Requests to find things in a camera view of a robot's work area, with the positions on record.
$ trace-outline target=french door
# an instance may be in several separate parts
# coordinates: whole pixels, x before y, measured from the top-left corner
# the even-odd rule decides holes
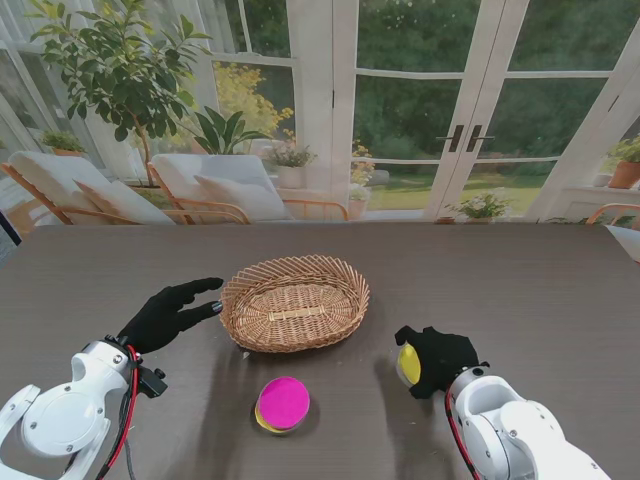
[[[535,221],[637,68],[639,17],[634,0],[334,2],[334,192],[373,163],[372,219],[500,188]]]

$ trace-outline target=table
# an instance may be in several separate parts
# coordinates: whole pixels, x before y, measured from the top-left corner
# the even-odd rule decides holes
[[[168,284],[309,253],[343,258],[368,279],[360,329],[325,349],[247,357],[210,320],[147,355],[170,388],[138,402],[130,439],[140,480],[469,478],[442,396],[416,401],[394,372],[393,334],[405,324],[469,336],[612,478],[637,478],[640,270],[600,227],[39,228],[0,269],[0,399],[66,381],[75,352],[117,333]],[[298,377],[313,397],[308,421],[287,438],[251,420],[260,389],[279,375]],[[13,465],[51,473],[13,450],[3,451]],[[124,458],[110,478],[127,478]]]

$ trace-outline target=wicker basket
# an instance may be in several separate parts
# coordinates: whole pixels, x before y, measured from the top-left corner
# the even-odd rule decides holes
[[[240,346],[296,352],[351,335],[367,311],[369,286],[342,260],[288,257],[242,270],[221,300],[222,323]]]

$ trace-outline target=white cushion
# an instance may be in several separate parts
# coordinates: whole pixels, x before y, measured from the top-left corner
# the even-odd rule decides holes
[[[195,176],[200,175],[212,179],[232,180],[242,185],[258,185],[276,198],[280,198],[262,161],[255,155],[159,154],[151,159],[151,163],[174,197],[205,202],[220,201],[212,195],[210,190],[198,183]],[[206,207],[188,204],[183,206],[189,210],[206,209]],[[207,223],[219,221],[219,219],[202,217],[202,221]]]
[[[143,225],[175,225],[174,221],[155,205],[118,180],[99,187],[76,183],[104,213],[124,217]]]
[[[16,152],[9,158],[9,164],[57,207],[100,211],[75,184],[75,180],[91,186],[109,185],[109,180],[84,158]],[[109,225],[111,223],[103,218],[88,215],[73,213],[65,215],[77,225]]]
[[[252,222],[291,220],[291,215],[278,194],[260,185],[201,175],[196,175],[195,179],[210,193],[214,201],[240,207]]]
[[[616,226],[607,226],[607,228],[629,256],[636,262],[640,262],[640,232]]]

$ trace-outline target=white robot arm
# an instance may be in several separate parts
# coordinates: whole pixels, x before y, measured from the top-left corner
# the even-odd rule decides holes
[[[40,457],[74,455],[60,480],[87,474],[109,431],[104,400],[129,387],[131,362],[116,344],[93,342],[71,360],[73,379],[42,394],[29,385],[0,410],[0,446],[16,426],[25,447]],[[37,480],[0,459],[3,480]]]
[[[591,457],[565,439],[546,407],[522,398],[487,367],[465,369],[447,395],[478,478],[609,480]]]

